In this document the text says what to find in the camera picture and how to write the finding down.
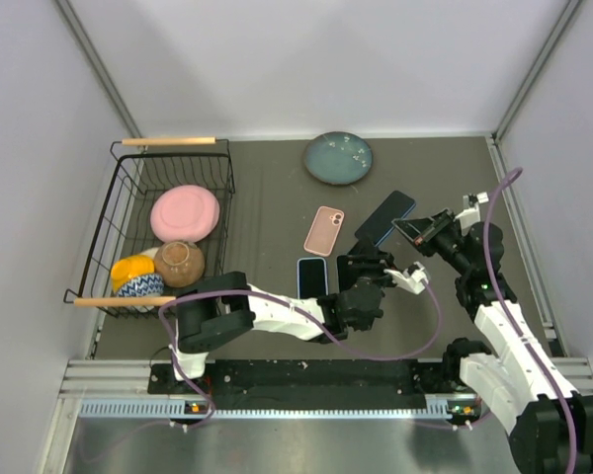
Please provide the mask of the pink phone case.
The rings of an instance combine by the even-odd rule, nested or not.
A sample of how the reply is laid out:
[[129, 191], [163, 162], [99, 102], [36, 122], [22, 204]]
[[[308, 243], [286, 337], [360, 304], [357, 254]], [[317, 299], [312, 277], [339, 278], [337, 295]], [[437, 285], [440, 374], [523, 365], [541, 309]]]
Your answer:
[[340, 209], [321, 206], [311, 222], [303, 249], [318, 257], [332, 254], [345, 214]]

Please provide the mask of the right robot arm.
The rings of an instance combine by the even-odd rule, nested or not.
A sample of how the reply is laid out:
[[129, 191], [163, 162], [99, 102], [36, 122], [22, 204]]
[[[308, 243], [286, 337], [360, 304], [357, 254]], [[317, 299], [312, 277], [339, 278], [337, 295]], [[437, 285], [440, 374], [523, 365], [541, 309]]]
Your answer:
[[503, 232], [491, 222], [464, 227], [449, 209], [393, 220], [424, 257], [457, 273], [456, 295], [485, 341], [447, 346], [441, 375], [471, 388], [502, 425], [522, 473], [593, 473], [593, 395], [582, 395], [548, 357], [500, 272]]

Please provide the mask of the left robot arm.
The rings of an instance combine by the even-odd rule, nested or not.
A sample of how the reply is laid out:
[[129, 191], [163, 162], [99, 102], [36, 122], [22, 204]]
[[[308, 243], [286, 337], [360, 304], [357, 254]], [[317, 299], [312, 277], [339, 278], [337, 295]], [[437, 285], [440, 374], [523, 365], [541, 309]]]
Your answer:
[[286, 334], [306, 342], [327, 344], [344, 340], [349, 331], [368, 331], [383, 315], [383, 290], [392, 286], [386, 272], [394, 268], [392, 254], [360, 240], [345, 257], [343, 275], [348, 285], [340, 292], [307, 299], [294, 299], [265, 292], [243, 272], [215, 276], [180, 288], [178, 297], [216, 291], [242, 290], [242, 295], [214, 296], [175, 307], [177, 361], [170, 379], [183, 391], [198, 389], [205, 377], [207, 357], [250, 331]]

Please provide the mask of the teal phone dark screen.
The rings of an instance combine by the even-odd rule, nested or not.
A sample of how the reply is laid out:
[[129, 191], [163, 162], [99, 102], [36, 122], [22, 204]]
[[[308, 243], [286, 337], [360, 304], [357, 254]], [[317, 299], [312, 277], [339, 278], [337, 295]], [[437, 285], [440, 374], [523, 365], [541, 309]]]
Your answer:
[[339, 291], [351, 289], [358, 279], [352, 256], [339, 255], [336, 258], [336, 269]]

